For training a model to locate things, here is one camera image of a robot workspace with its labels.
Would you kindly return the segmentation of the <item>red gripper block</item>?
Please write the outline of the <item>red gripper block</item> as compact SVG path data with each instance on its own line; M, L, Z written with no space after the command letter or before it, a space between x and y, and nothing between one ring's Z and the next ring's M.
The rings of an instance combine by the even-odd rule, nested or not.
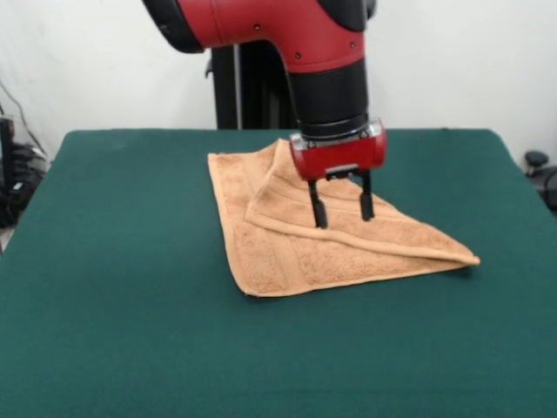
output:
M372 118L361 131L333 140L314 141L301 134L292 134L288 140L293 164L304 181L308 182L312 212L317 228L327 228L325 204L319 198L317 181L342 177L358 172L362 180L359 196L363 220L374 217L372 179L369 170L383 165L386 157L386 129L380 118Z

